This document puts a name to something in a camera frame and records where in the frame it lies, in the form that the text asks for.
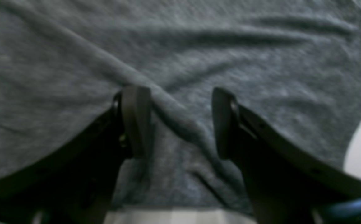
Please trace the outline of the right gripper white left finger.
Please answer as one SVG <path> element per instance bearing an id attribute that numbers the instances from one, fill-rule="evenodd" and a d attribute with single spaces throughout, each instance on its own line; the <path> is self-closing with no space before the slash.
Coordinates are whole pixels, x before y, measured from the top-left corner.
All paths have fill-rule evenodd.
<path id="1" fill-rule="evenodd" d="M 151 90 L 127 86 L 51 155 L 0 179 L 0 223 L 102 224 L 122 163 L 149 150 Z"/>

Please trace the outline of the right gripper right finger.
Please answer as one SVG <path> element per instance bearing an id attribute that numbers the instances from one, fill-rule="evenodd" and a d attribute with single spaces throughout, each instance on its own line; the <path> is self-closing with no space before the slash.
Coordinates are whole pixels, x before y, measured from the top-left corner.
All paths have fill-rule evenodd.
<path id="1" fill-rule="evenodd" d="M 213 89 L 218 156 L 241 171 L 259 224 L 361 224 L 361 180 L 294 146 L 224 88 Z"/>

